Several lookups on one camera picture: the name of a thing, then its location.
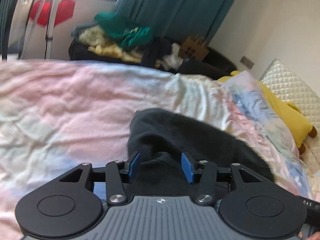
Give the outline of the black fleece hoodie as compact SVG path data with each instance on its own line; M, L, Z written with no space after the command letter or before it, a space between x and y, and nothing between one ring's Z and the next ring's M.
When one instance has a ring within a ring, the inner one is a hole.
M189 153L196 161L214 162L218 167L240 163L274 181L267 162L245 142L204 122L163 109L135 113L127 151L139 152L141 161L136 178L125 185L129 197L194 196L197 186L185 178L182 153Z

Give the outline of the pastel tie-dye bed sheet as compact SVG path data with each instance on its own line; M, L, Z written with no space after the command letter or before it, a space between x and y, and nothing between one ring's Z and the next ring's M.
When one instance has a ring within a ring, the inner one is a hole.
M1 239L20 239L17 202L83 162L127 157L137 111L161 108L244 141L276 183L319 200L289 129L248 73L227 84L204 76L88 61L1 62Z

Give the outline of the right teal curtain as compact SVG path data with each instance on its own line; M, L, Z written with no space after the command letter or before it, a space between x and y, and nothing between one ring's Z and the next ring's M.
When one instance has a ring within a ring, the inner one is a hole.
M234 0L117 0L115 12L156 36L184 41L203 37L210 42Z

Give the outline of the brown paper bag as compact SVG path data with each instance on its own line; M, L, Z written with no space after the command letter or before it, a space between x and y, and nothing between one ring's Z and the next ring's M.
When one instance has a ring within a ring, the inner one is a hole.
M195 58L202 61L209 53L204 37L187 37L181 44L179 56L183 59Z

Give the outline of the left teal curtain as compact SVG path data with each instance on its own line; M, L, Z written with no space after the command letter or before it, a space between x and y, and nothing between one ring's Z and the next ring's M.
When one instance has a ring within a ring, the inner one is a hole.
M9 11L13 0L1 0L1 56L4 56L4 49L8 46L5 44L5 29L9 17Z

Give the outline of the yellow plush toy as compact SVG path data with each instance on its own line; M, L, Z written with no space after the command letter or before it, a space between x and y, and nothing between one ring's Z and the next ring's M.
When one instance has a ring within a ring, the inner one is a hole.
M249 72L232 72L218 79L230 90L233 101L247 119L258 123L274 146L285 155L304 152L303 140L317 135L312 123L290 102L283 102Z

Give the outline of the white garment on chair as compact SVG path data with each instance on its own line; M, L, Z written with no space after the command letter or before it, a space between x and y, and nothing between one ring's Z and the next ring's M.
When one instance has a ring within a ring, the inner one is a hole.
M165 70L178 70L183 63L183 59L179 56L181 46L177 43L171 45L171 54L162 58L162 66Z

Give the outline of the green sweatshirt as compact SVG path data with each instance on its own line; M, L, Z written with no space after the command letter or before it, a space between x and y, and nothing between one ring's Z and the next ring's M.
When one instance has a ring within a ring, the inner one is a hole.
M142 27L120 15L100 12L94 20L109 38L125 50L146 46L153 40L153 30L150 27Z

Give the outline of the white quilted pillow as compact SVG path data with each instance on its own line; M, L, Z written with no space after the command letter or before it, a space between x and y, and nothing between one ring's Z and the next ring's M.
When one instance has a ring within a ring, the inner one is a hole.
M319 130L319 96L278 59L272 61L260 81L278 98L291 102Z

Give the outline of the yellow fuzzy garment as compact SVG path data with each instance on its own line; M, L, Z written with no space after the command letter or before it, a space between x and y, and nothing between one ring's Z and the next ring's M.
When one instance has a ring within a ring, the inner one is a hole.
M140 63L142 55L135 50L125 51L110 39L98 25L80 31L79 40L88 45L88 51L99 56L112 57L124 62Z

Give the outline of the teal curtain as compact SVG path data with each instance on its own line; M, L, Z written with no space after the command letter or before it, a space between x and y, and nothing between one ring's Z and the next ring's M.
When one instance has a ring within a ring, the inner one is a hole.
M5 29L9 17L9 11L13 0L1 0L1 56L4 56L4 49L8 46L5 44Z
M234 0L117 0L115 12L156 36L184 41L203 37L210 42Z

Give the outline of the wall outlet switch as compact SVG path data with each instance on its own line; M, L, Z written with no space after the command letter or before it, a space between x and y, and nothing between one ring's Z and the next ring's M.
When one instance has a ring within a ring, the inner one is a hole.
M242 63L246 68L252 69L254 66L254 62L251 61L248 57L243 56L240 60L240 63Z

